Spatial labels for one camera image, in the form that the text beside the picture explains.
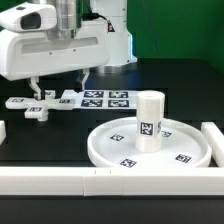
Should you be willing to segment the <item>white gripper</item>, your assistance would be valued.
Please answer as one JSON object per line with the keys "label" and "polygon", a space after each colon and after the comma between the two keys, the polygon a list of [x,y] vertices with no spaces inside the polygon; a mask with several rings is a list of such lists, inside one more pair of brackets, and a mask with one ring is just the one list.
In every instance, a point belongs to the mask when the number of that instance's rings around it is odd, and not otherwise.
{"label": "white gripper", "polygon": [[74,39],[49,40],[45,31],[0,32],[0,75],[9,81],[27,79],[36,100],[42,99],[39,78],[83,69],[76,79],[75,91],[85,90],[90,70],[109,61],[107,23],[85,21]]}

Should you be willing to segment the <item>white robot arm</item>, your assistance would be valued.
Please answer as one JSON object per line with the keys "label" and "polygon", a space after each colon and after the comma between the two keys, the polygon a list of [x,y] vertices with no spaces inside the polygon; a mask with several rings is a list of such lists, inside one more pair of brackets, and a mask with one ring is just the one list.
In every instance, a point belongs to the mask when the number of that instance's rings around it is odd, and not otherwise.
{"label": "white robot arm", "polygon": [[27,0],[0,13],[0,75],[28,79],[91,68],[118,72],[135,63],[127,0]]}

